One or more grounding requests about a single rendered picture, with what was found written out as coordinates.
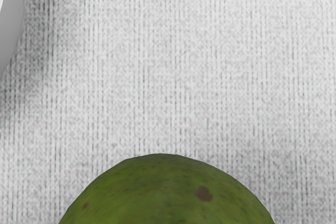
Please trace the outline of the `green fruit with brown spots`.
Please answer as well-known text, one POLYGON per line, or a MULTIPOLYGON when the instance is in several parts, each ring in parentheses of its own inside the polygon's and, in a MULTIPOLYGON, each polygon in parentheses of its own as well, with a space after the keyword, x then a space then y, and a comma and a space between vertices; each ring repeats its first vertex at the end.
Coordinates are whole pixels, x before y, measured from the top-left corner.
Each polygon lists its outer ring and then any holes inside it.
POLYGON ((94 179, 59 224, 275 224, 224 171, 173 154, 126 159, 94 179))

